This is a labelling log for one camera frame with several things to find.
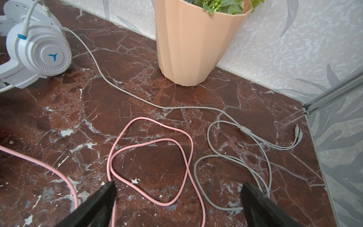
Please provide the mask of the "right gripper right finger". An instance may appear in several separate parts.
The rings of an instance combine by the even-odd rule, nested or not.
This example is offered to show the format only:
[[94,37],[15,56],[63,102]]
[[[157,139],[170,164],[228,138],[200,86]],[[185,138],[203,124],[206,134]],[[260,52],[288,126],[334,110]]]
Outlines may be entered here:
[[251,183],[243,185],[241,201],[249,227],[301,226]]

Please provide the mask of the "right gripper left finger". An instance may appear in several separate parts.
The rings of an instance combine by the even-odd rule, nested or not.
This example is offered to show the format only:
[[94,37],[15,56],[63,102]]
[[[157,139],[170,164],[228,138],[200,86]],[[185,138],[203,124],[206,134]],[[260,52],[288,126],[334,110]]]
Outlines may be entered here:
[[107,182],[64,220],[58,227],[107,227],[110,224],[117,189]]

